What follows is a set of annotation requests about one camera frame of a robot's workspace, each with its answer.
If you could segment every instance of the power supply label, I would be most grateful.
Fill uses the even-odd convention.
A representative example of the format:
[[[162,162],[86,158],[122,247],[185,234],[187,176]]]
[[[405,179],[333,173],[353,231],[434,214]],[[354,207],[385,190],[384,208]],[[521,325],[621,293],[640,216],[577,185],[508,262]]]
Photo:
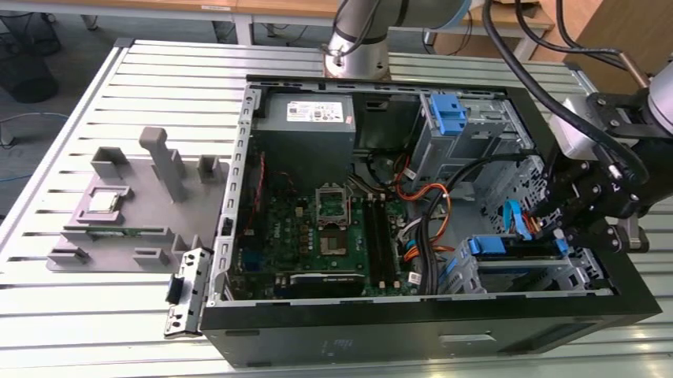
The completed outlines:
[[[293,101],[288,104],[289,122],[345,122],[341,102]]]

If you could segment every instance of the motherboard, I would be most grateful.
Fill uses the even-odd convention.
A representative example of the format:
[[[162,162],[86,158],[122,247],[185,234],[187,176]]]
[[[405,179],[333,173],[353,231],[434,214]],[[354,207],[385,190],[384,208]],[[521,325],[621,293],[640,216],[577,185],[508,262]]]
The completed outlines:
[[[263,242],[242,243],[239,274],[230,277],[237,299],[413,295],[394,242],[404,203],[344,190],[270,199],[265,237],[255,238]]]

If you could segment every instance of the ram slot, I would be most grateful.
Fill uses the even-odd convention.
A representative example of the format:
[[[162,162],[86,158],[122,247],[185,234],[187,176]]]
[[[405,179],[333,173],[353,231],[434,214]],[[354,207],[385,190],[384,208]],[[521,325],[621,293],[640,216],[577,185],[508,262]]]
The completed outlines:
[[[374,203],[374,221],[377,226],[378,255],[381,259],[384,282],[389,287],[392,287],[397,278],[396,264],[393,260],[389,214],[386,213],[386,203],[384,201],[377,201]]]
[[[381,251],[380,251],[380,237],[377,235],[377,222],[374,219],[374,203],[368,201],[362,206],[364,217],[365,217],[365,238],[368,243],[368,255],[369,255],[369,279],[373,287],[380,286],[380,282],[384,281],[382,269],[381,269]]]

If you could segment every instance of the wooden table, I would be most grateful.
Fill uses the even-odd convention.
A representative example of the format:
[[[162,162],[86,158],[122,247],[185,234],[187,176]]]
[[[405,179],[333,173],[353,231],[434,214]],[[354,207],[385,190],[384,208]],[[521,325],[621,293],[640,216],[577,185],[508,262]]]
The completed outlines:
[[[235,24],[239,44],[253,45],[255,23],[332,26],[341,0],[0,0],[0,9],[46,13],[75,13],[81,15],[174,18],[185,20],[229,21]],[[93,19],[83,17],[87,27]],[[495,4],[493,22],[505,37],[520,38],[515,54],[528,60],[537,47],[519,27],[512,6]],[[529,18],[533,31],[543,35],[555,22],[539,10]],[[417,28],[394,28],[418,32]],[[449,29],[433,32],[465,34],[468,19]],[[481,9],[473,11],[473,34],[486,35]]]

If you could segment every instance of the black trash bin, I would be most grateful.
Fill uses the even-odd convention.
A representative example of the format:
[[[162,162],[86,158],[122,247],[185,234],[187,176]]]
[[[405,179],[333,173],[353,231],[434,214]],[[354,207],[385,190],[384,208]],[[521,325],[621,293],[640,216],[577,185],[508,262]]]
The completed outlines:
[[[14,37],[22,43],[34,45],[43,56],[53,55],[62,49],[62,41],[47,13],[0,11],[0,21]]]
[[[43,56],[30,43],[0,33],[0,87],[23,103],[42,102],[58,92]]]

